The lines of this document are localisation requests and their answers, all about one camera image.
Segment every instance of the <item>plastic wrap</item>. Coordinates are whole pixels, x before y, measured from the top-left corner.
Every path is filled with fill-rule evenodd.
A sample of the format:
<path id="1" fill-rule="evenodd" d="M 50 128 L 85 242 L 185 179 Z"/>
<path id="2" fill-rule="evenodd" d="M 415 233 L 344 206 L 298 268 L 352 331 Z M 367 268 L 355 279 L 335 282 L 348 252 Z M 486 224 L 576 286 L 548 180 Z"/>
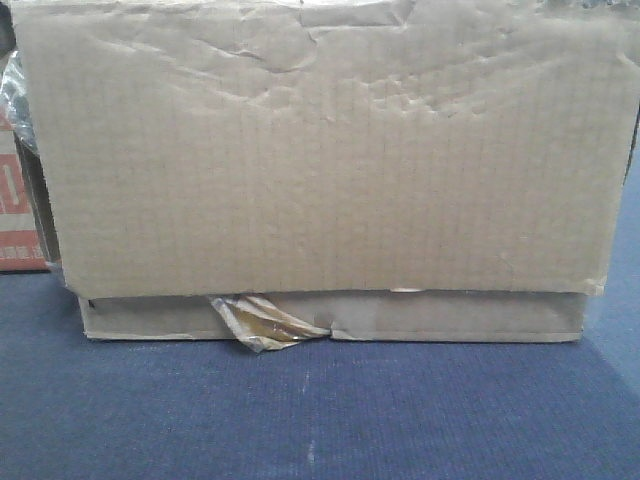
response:
<path id="1" fill-rule="evenodd" d="M 29 113 L 26 82 L 20 62 L 20 53 L 17 50 L 9 57 L 9 62 L 2 75 L 0 109 L 20 141 L 37 155 L 38 146 Z"/>

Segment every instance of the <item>torn tape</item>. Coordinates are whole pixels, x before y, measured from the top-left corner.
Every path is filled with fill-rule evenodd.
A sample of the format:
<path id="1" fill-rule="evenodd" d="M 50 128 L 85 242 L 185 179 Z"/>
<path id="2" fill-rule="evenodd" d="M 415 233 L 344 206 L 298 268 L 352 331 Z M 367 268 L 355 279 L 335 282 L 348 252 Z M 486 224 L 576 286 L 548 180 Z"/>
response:
<path id="1" fill-rule="evenodd" d="M 260 295 L 208 295 L 207 299 L 235 337 L 254 352 L 281 350 L 331 333 L 283 312 Z"/>

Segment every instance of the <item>red and white box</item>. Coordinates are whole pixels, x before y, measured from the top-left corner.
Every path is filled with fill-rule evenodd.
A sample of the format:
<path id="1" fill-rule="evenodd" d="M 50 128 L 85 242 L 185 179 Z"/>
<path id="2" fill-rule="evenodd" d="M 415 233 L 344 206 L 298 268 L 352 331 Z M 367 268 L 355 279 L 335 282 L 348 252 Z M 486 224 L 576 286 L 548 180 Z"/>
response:
<path id="1" fill-rule="evenodd" d="M 45 259 L 11 126 L 0 120 L 0 271 L 43 270 Z"/>

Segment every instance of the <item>corrugated cardboard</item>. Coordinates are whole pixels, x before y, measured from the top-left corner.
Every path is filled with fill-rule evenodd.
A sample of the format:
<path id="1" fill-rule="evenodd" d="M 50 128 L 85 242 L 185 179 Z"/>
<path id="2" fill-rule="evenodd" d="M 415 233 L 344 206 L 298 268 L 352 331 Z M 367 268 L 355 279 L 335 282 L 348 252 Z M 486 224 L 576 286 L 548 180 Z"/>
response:
<path id="1" fill-rule="evenodd" d="M 640 13 L 592 3 L 15 2 L 67 282 L 601 293 Z"/>
<path id="2" fill-rule="evenodd" d="M 342 340 L 567 342 L 578 340 L 586 296 L 512 292 L 319 292 L 267 297 Z M 234 338 L 204 297 L 80 299 L 94 339 Z"/>

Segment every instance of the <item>box lid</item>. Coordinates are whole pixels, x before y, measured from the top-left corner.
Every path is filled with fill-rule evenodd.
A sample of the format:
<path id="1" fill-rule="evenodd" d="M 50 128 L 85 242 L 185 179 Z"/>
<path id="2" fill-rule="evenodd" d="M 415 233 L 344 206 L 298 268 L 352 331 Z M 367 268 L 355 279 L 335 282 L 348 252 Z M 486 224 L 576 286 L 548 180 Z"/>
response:
<path id="1" fill-rule="evenodd" d="M 14 3 L 69 285 L 600 293 L 640 23 L 581 3 Z"/>

